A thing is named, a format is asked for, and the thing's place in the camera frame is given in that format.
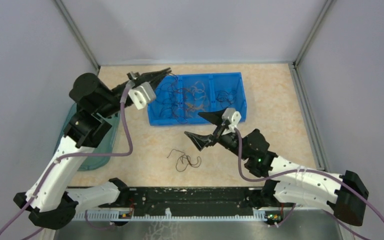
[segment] speckled work surface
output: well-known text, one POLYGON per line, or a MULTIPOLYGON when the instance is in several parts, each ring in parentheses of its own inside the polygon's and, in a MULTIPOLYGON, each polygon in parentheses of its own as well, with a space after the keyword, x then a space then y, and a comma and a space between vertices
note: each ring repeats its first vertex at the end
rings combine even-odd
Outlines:
MULTIPOLYGON (((126 73, 158 71, 171 67, 175 74, 241 72, 248 105, 246 122, 238 125, 245 136, 260 129, 270 143, 270 151, 293 162, 315 167, 309 139, 287 64, 204 64, 104 66, 99 78, 113 88, 127 80, 126 73)), ((87 172, 77 172, 71 186, 95 186, 117 177, 131 187, 236 187, 262 186, 250 183, 238 174, 237 157, 219 144, 199 152, 184 131, 207 135, 214 125, 150 126, 146 109, 126 109, 127 125, 133 141, 133 154, 113 157, 107 165, 87 172), (171 149, 202 158, 198 168, 176 171, 180 153, 167 155, 171 149)), ((114 152, 126 152, 126 135, 120 125, 114 152)), ((253 176, 244 168, 247 177, 253 176)))

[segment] teal tray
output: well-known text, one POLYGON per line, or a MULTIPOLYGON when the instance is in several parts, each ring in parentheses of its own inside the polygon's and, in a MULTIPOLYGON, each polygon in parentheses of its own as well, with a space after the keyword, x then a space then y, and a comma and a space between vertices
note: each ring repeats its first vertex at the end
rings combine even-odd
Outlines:
MULTIPOLYGON (((58 137, 58 142, 56 143, 55 150, 57 150, 58 146, 60 145, 60 139, 64 135, 64 128, 69 123, 71 117, 76 113, 76 104, 73 104, 71 106, 68 116, 65 119, 64 125, 62 127, 62 130, 58 137)), ((112 125, 111 129, 106 133, 105 137, 102 139, 99 146, 93 151, 94 154, 101 154, 101 153, 111 153, 113 151, 114 141, 116 139, 117 129, 119 128, 120 118, 119 115, 113 116, 112 118, 105 118, 105 120, 112 125)), ((110 157, 88 157, 83 162, 83 164, 80 166, 78 171, 84 172, 84 171, 91 171, 98 169, 110 161, 110 157)))

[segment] white wall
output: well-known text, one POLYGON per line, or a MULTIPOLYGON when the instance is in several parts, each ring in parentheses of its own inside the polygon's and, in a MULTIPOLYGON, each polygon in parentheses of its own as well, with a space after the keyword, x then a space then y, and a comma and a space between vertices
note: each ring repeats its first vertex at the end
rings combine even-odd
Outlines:
MULTIPOLYGON (((51 0, 0 1, 0 227, 52 156, 74 80, 93 71, 51 0)), ((24 213, 1 239, 36 229, 24 213)))
POLYGON ((100 65, 293 61, 325 0, 63 0, 100 65))
MULTIPOLYGON (((337 1, 299 70, 332 170, 357 172, 384 214, 384 1, 337 1)), ((384 239, 370 210, 360 230, 384 239)))

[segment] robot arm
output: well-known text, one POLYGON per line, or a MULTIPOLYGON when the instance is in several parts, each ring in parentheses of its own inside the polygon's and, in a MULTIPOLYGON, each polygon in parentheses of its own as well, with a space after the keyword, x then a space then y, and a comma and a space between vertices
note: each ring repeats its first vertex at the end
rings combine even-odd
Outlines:
POLYGON ((111 128, 105 118, 120 111, 124 90, 128 91, 124 107, 134 104, 142 109, 156 98, 155 89, 169 73, 170 68, 143 74, 131 72, 128 74, 130 80, 114 89, 108 89, 92 73, 76 79, 69 96, 77 103, 77 110, 65 127, 55 154, 37 182, 27 192, 14 197, 20 208, 29 203, 26 210, 34 225, 57 230, 68 224, 76 213, 120 200, 123 195, 120 193, 128 188, 117 178, 89 188, 67 189, 67 186, 111 128))
MULTIPOLYGON (((245 168, 254 176, 267 178, 285 171, 271 180, 266 180, 261 197, 268 203, 298 203, 317 207, 334 214, 339 220, 354 225, 363 224, 366 204, 336 181, 317 174, 315 169, 296 164, 274 152, 269 151, 270 144, 259 129, 254 129, 247 136, 239 139, 235 129, 241 114, 234 108, 226 108, 216 112, 200 112, 199 116, 216 125, 210 135, 198 135, 191 132, 185 134, 192 140, 198 150, 219 143, 235 155, 245 160, 245 168)), ((369 193, 360 177, 352 172, 345 174, 327 173, 331 177, 345 183, 356 190, 365 199, 369 193)))

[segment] white bracket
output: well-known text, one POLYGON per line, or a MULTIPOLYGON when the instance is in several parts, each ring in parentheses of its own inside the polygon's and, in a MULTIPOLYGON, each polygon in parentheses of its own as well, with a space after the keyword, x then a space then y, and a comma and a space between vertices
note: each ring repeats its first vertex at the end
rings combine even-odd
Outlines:
POLYGON ((138 110, 143 109, 157 98, 149 82, 144 82, 140 86, 130 89, 128 95, 138 110))
POLYGON ((234 133, 237 128, 239 121, 241 120, 241 113, 236 111, 233 107, 226 108, 221 119, 228 120, 230 122, 228 129, 224 130, 222 135, 234 133))

